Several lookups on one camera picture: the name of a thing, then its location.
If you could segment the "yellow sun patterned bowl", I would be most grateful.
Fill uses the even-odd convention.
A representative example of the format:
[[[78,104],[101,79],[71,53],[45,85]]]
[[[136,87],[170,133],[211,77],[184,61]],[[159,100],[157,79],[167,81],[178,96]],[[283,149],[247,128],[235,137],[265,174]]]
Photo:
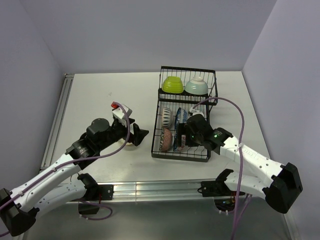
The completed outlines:
[[[131,142],[126,142],[124,139],[120,139],[119,141],[118,141],[118,143],[120,144],[120,145],[123,145],[123,144],[125,144],[126,146],[132,146],[133,145],[133,143],[131,143]]]

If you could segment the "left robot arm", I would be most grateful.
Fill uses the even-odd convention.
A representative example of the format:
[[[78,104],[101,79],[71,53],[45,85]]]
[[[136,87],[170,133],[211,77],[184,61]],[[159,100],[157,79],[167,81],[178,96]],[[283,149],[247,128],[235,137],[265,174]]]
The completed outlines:
[[[29,230],[47,212],[73,200],[97,200],[99,186],[88,173],[81,173],[100,157],[101,151],[120,139],[140,145],[149,131],[140,129],[134,119],[129,127],[114,119],[110,124],[97,118],[79,140],[51,166],[12,190],[0,191],[0,218],[13,237]]]

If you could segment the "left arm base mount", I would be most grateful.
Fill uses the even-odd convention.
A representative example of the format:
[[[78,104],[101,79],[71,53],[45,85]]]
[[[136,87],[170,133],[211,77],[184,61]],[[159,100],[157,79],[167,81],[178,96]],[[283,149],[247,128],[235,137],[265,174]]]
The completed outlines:
[[[101,206],[103,201],[111,201],[114,194],[113,184],[99,184],[96,188],[92,188],[84,197],[81,198],[85,202],[93,202],[96,205],[90,205],[87,203],[79,202],[77,206],[78,213],[82,216],[94,216],[103,207]]]

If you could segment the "red diamond blue lattice bowl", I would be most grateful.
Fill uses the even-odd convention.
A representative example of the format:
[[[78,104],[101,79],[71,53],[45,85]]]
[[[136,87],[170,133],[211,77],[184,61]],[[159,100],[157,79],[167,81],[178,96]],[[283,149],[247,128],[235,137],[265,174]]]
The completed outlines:
[[[179,153],[186,147],[186,135],[176,136],[173,143],[173,152]]]

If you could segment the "teal dashed ceramic bowl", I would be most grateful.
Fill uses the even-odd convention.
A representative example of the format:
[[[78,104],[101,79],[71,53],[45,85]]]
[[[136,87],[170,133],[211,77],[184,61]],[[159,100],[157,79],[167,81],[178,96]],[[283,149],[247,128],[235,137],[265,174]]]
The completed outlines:
[[[206,95],[208,93],[208,84],[201,76],[194,76],[185,85],[184,90],[192,95]]]

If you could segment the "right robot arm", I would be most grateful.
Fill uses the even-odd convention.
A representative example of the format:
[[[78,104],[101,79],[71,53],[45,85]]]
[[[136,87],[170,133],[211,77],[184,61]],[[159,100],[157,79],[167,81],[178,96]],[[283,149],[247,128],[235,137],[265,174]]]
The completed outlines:
[[[196,114],[185,123],[177,125],[177,145],[204,147],[209,152],[226,157],[243,167],[252,175],[240,174],[224,169],[215,180],[201,182],[203,197],[227,196],[237,189],[241,194],[250,194],[264,199],[275,211],[286,214],[303,191],[298,168],[292,164],[273,161],[239,140],[229,131],[218,127],[213,129],[205,118]]]

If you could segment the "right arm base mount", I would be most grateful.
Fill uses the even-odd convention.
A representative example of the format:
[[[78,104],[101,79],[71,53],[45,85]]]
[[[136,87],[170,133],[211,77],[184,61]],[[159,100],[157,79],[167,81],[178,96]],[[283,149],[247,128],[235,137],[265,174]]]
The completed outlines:
[[[236,191],[230,190],[222,181],[202,181],[197,192],[204,198],[218,198],[214,204],[219,211],[230,212],[235,208]]]

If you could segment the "white bowl with striped outside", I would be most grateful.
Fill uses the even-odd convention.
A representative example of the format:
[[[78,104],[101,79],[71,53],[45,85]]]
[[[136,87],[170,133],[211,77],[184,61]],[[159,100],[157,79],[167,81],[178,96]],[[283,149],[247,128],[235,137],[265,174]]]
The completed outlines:
[[[170,128],[173,123],[173,112],[170,108],[164,107],[162,109],[161,125],[163,128]]]

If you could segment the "leaf patterned bowl stack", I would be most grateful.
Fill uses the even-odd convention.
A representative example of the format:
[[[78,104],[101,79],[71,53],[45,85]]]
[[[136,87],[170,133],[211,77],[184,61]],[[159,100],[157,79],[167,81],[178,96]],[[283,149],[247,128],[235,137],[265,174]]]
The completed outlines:
[[[159,150],[161,152],[168,151],[173,145],[173,135],[167,128],[163,128],[160,135]]]

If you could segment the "blue floral small bowl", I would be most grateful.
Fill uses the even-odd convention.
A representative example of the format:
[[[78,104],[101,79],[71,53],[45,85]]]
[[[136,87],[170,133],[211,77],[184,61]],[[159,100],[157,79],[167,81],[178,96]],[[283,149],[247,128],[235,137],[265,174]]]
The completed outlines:
[[[175,116],[175,125],[185,124],[188,120],[188,113],[185,109],[179,107]]]

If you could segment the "green square bowl white inside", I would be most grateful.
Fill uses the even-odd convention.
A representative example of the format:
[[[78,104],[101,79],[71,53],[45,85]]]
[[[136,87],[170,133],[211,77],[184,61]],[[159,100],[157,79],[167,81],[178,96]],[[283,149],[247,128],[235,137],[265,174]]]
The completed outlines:
[[[177,76],[168,76],[163,84],[161,89],[165,93],[170,94],[181,94],[184,91],[184,86],[180,77]]]

